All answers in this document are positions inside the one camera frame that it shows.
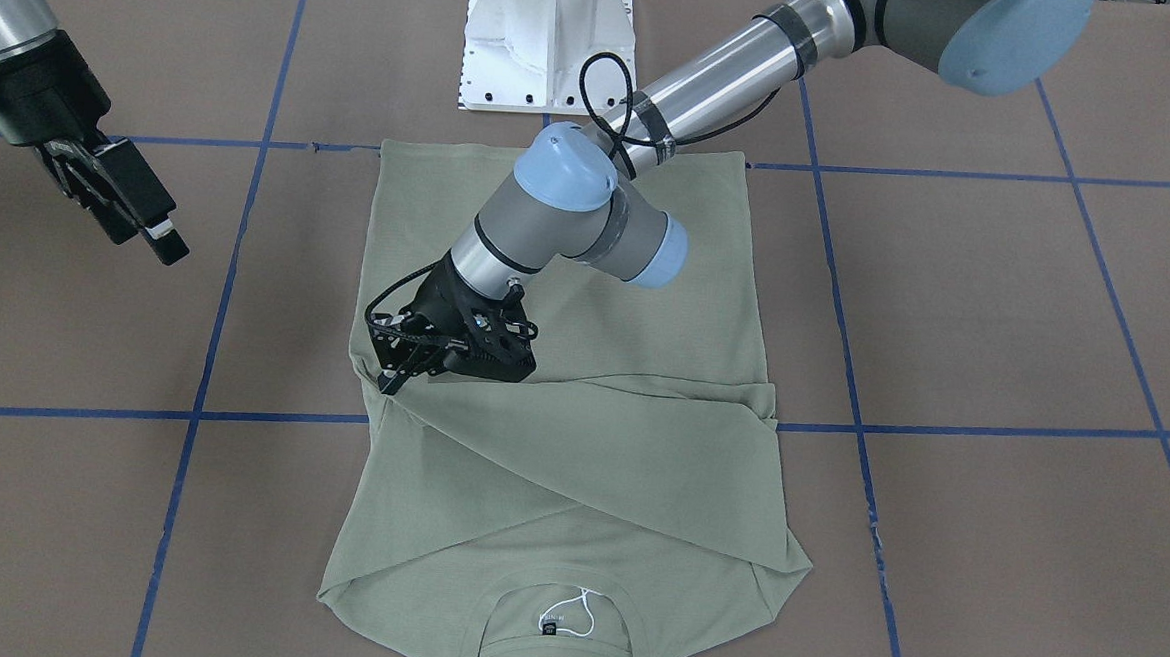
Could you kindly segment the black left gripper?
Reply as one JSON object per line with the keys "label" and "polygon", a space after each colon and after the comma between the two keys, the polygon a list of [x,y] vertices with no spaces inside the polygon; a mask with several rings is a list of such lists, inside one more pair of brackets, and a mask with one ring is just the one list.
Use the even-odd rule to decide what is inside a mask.
{"label": "black left gripper", "polygon": [[[397,314],[377,305],[420,276],[413,300]],[[450,254],[392,283],[366,305],[365,321],[381,367],[378,390],[397,395],[404,383],[421,375],[455,375],[518,383],[537,369],[532,343],[538,326],[522,305],[526,289],[511,281],[494,300],[462,281]]]}

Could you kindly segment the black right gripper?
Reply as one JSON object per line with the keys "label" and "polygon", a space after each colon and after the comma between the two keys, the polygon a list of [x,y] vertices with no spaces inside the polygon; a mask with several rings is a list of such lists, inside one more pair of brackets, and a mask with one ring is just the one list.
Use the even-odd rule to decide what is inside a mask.
{"label": "black right gripper", "polygon": [[30,147],[62,195],[90,210],[115,245],[142,235],[166,267],[190,255],[176,201],[142,151],[98,127],[105,90],[66,32],[0,61],[0,134]]}

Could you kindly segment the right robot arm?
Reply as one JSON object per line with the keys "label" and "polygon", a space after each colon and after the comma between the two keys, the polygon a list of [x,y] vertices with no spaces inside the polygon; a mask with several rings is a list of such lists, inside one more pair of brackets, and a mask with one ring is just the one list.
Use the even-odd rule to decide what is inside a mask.
{"label": "right robot arm", "polygon": [[111,102],[47,0],[0,0],[0,134],[34,152],[113,244],[142,236],[166,267],[190,253],[176,201],[131,140],[99,120]]}

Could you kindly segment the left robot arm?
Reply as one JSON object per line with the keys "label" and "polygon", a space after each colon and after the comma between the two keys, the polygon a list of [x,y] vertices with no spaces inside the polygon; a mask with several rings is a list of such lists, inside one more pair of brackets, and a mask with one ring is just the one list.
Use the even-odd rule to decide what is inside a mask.
{"label": "left robot arm", "polygon": [[522,300],[553,258],[665,288],[688,256],[683,224],[634,189],[677,150],[760,115],[782,87],[828,58],[879,46],[942,82],[1000,96],[1027,87],[1075,44],[1095,0],[786,0],[652,85],[625,76],[615,106],[555,123],[518,155],[443,257],[414,272],[413,300],[364,313],[395,395],[412,378],[518,383],[536,369],[538,327]]}

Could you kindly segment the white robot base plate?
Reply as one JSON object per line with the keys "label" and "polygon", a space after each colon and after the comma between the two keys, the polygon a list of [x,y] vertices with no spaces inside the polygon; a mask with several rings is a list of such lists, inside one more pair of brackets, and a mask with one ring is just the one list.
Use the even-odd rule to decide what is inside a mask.
{"label": "white robot base plate", "polygon": [[580,91],[597,110],[626,96],[611,51],[636,72],[633,0],[466,0],[457,106],[464,111],[581,117]]}

